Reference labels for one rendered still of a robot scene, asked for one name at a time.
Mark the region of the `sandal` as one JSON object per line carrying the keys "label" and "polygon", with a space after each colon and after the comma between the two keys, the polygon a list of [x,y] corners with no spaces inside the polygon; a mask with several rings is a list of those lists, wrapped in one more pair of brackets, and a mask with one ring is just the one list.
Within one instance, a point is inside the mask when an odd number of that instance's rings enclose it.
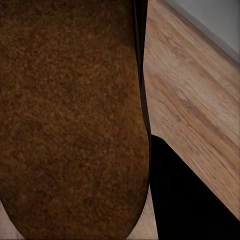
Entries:
{"label": "sandal", "polygon": [[126,240],[144,210],[148,0],[0,0],[0,201],[25,240]]}

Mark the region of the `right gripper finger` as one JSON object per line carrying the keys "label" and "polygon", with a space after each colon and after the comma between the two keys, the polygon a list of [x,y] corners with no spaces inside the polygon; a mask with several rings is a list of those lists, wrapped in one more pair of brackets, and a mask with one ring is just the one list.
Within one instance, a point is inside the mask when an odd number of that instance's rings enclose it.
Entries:
{"label": "right gripper finger", "polygon": [[159,240],[240,240],[240,221],[152,134],[149,184]]}

